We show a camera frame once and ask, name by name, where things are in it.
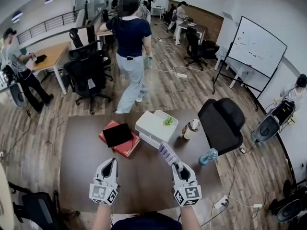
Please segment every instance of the small plant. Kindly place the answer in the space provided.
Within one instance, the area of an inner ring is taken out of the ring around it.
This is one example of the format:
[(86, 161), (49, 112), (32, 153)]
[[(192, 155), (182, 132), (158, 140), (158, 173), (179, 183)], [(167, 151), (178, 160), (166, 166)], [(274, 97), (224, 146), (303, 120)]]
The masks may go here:
[(171, 124), (173, 123), (174, 118), (173, 117), (167, 117), (164, 121), (163, 121), (163, 125), (164, 126), (171, 126)]

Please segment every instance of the red book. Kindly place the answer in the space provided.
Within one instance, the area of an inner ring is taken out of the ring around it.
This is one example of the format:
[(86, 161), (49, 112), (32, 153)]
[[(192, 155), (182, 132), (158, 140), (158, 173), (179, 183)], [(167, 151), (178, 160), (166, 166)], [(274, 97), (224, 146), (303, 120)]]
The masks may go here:
[[(119, 123), (112, 120), (103, 130), (108, 129), (108, 128), (113, 128), (117, 125), (119, 125)], [(123, 155), (126, 158), (129, 157), (129, 155), (135, 149), (136, 145), (140, 142), (140, 137), (138, 137), (133, 132), (131, 132), (131, 134), (133, 135), (133, 140), (129, 140), (129, 141), (123, 143), (123, 144), (112, 147), (113, 150), (120, 153), (121, 155)], [(106, 139), (105, 139), (104, 133), (102, 131), (99, 134), (99, 137), (100, 137), (100, 139), (102, 139), (102, 141), (104, 143), (106, 143)]]

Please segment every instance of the whiteboard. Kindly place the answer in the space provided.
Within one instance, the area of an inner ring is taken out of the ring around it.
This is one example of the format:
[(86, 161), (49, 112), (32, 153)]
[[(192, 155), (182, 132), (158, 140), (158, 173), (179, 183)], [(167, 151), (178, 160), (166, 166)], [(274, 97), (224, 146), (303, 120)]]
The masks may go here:
[(286, 49), (273, 34), (242, 17), (229, 57), (271, 78)]

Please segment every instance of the table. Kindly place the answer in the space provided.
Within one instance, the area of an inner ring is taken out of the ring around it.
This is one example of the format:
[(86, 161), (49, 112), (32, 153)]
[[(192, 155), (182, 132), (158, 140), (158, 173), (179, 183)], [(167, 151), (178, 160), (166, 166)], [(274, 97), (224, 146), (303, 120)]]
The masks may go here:
[(26, 64), (26, 66), (34, 72), (47, 70), (47, 69), (53, 69), (54, 73), (56, 74), (59, 85), (62, 89), (62, 92), (64, 94), (67, 94), (67, 93), (66, 93), (65, 86), (62, 82), (62, 78), (59, 74), (58, 67), (61, 67), (59, 65), (59, 61), (61, 60), (65, 51), (69, 47), (70, 47), (70, 42), (65, 42), (65, 43), (56, 44), (56, 45), (53, 45), (47, 48), (40, 49), (35, 53), (35, 55), (36, 56), (46, 55), (47, 56), (46, 59), (43, 62), (36, 64), (36, 65), (34, 65), (32, 60), (28, 61), (28, 63)]
[(152, 7), (152, 9), (154, 10), (160, 10), (160, 19), (161, 19), (161, 16), (162, 16), (162, 10), (165, 11), (165, 8), (164, 7)]
[[(180, 25), (177, 25), (179, 26), (179, 30), (178, 30), (178, 35), (176, 36), (176, 42), (175, 42), (175, 45), (177, 46), (178, 43), (179, 43), (179, 36), (180, 36), (180, 33), (181, 33), (181, 30), (184, 29), (184, 30), (187, 30), (188, 28), (188, 24), (191, 23), (191, 22), (188, 22), (188, 21), (184, 21), (184, 23), (180, 24)], [(202, 25), (196, 25), (194, 27), (192, 27), (193, 29), (195, 29), (197, 31), (197, 33), (200, 34), (200, 41), (199, 41), (199, 44), (202, 43), (203, 41), (203, 37), (205, 35), (205, 31), (206, 31), (206, 28)]]
[[(197, 118), (193, 109), (165, 111), (179, 121), (169, 141), (184, 163), (196, 174), (202, 197), (222, 191), (221, 180), (214, 161), (200, 166), (198, 158), (210, 149), (202, 126), (186, 141), (182, 128)], [(172, 195), (172, 171), (159, 151), (141, 140), (132, 154), (125, 158), (100, 140), (98, 134), (111, 121), (135, 123), (143, 112), (69, 117), (63, 142), (60, 168), (60, 204), (63, 208), (96, 212), (98, 205), (89, 199), (90, 183), (97, 167), (107, 159), (118, 160), (119, 194), (112, 205), (115, 214), (129, 214), (178, 207)]]
[[(214, 70), (217, 70), (221, 60), (225, 59), (225, 56), (227, 54), (227, 49), (225, 47), (221, 47), (217, 52), (216, 52), (216, 57), (217, 57), (217, 62), (215, 64)], [(226, 70), (229, 69), (229, 67), (231, 67), (231, 69), (236, 73), (236, 76), (234, 77), (236, 80), (239, 77), (242, 77), (243, 73), (248, 73), (248, 72), (254, 72), (255, 70), (248, 67), (247, 65), (238, 62), (237, 60), (234, 60), (230, 57), (227, 57), (226, 59), (226, 63), (227, 63), (227, 67)], [(232, 88), (234, 86), (234, 84), (236, 83), (236, 80), (232, 80), (231, 84), (229, 85), (230, 88)]]
[[(106, 44), (106, 36), (109, 36), (109, 35), (113, 35), (112, 31), (103, 32), (103, 31), (100, 30), (100, 26), (98, 27), (97, 31), (95, 32), (96, 40), (99, 40), (101, 36), (104, 37), (104, 40), (103, 40), (104, 44)], [(101, 50), (100, 42), (98, 43), (98, 50)]]
[(2, 164), (0, 163), (0, 227), (14, 229), (14, 210), (11, 191)]

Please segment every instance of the light blue jeans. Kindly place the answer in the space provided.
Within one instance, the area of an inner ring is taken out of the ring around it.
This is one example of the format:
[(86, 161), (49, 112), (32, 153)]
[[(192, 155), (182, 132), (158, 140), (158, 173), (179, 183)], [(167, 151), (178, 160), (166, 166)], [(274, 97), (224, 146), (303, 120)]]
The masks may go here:
[(143, 85), (144, 60), (143, 56), (127, 60), (125, 57), (116, 54), (117, 64), (120, 70), (128, 74), (130, 85), (124, 91), (117, 106), (117, 111), (129, 113), (135, 100), (142, 98), (147, 93), (147, 88)]

